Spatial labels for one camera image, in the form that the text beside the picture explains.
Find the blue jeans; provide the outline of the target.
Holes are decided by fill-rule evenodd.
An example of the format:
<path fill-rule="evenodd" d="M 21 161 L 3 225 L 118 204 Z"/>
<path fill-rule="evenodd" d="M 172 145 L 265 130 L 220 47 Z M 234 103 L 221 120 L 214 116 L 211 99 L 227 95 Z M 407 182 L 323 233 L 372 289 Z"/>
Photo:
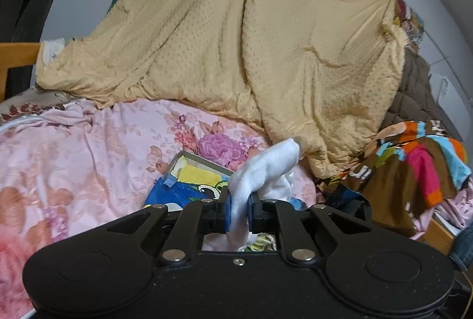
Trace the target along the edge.
<path fill-rule="evenodd" d="M 461 231 L 454 239 L 448 257 L 459 271 L 466 271 L 473 258 L 473 230 L 468 227 Z"/>

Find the colourful brown patterned cloth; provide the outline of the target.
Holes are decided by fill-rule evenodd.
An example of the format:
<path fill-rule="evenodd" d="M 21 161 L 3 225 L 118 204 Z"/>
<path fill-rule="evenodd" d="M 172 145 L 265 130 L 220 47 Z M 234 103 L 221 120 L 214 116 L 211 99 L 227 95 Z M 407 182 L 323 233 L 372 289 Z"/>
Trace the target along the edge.
<path fill-rule="evenodd" d="M 319 183 L 328 196 L 338 187 L 361 194 L 376 224 L 406 236 L 414 222 L 466 185 L 472 170 L 461 142 L 438 120 L 404 121 L 382 129 L 350 166 Z"/>

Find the beige dotted blanket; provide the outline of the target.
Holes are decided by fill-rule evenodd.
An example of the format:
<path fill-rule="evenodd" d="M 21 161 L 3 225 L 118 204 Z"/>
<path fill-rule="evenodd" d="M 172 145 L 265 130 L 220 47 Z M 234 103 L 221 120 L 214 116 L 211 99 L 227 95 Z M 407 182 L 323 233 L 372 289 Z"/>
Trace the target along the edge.
<path fill-rule="evenodd" d="M 378 132 L 405 62 L 395 0 L 118 0 L 36 82 L 99 107 L 174 99 L 294 138 L 313 174 Z"/>

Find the pink floral bedsheet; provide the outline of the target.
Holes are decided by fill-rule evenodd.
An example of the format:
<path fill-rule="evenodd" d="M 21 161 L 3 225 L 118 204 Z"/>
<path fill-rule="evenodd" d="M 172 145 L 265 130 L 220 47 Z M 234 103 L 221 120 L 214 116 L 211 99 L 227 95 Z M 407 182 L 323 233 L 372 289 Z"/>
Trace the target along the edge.
<path fill-rule="evenodd" d="M 244 123 L 167 100 L 83 100 L 2 127 L 1 316 L 31 310 L 22 269 L 34 252 L 141 208 L 177 153 L 236 170 L 268 145 Z"/>

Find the gold maroon brocade bedcover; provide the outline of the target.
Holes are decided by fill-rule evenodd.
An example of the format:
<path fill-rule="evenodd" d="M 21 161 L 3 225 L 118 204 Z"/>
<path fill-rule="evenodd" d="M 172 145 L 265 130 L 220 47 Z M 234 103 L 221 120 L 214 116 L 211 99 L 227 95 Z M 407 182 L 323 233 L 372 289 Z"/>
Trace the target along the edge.
<path fill-rule="evenodd" d="M 63 110 L 79 98 L 64 91 L 45 91 L 32 87 L 1 102 L 1 124 L 30 115 L 40 115 L 49 109 Z"/>

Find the wooden bed rail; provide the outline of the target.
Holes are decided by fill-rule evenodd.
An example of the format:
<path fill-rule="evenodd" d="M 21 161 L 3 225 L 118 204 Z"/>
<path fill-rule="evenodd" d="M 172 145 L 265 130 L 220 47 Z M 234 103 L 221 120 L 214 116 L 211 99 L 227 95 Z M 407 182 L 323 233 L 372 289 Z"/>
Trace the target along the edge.
<path fill-rule="evenodd" d="M 0 43 L 0 102 L 5 99 L 10 68 L 35 65 L 40 43 Z"/>

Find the white sock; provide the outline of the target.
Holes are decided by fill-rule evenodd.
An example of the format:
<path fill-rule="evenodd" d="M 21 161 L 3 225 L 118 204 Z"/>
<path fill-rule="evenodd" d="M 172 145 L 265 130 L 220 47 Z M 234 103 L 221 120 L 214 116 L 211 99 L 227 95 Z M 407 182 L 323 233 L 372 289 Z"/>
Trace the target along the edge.
<path fill-rule="evenodd" d="M 229 231 L 225 234 L 208 234 L 202 249 L 237 252 L 252 244 L 257 234 L 249 229 L 249 197 L 255 192 L 261 199 L 290 201 L 293 196 L 294 168 L 299 158 L 299 145 L 293 139 L 286 139 L 247 160 L 234 172 L 229 179 Z"/>

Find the brown quilted jacket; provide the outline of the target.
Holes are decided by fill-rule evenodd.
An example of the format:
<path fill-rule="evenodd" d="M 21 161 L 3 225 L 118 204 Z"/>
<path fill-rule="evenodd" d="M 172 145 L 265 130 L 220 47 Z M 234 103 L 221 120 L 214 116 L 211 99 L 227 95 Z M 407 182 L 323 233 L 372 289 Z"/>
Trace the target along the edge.
<path fill-rule="evenodd" d="M 463 142 L 453 122 L 432 95 L 428 63 L 407 47 L 399 88 L 379 130 L 403 121 L 428 120 L 439 120 L 449 136 Z"/>

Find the grey shallow tray box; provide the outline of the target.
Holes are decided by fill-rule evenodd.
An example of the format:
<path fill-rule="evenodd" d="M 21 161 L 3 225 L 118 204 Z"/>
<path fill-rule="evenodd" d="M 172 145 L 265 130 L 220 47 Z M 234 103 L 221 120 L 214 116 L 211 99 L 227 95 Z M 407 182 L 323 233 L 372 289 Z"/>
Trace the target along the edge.
<path fill-rule="evenodd" d="M 163 175 L 163 185 L 171 188 L 176 183 L 187 183 L 217 189 L 227 183 L 232 174 L 226 167 L 181 150 Z"/>

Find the cartoon frog towel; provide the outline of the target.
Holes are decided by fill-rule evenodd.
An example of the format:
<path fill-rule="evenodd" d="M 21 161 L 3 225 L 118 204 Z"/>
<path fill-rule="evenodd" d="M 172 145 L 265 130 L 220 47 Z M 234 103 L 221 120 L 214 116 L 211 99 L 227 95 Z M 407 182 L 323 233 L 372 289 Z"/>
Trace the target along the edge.
<path fill-rule="evenodd" d="M 163 176 L 160 177 L 153 185 L 151 191 L 143 202 L 144 207 L 149 207 L 155 204 L 165 205 L 169 212 L 182 211 L 184 207 L 197 200 L 201 199 L 219 199 L 221 191 L 224 186 L 214 189 L 207 186 L 196 186 L 187 183 L 176 183 L 171 188 L 163 185 Z"/>

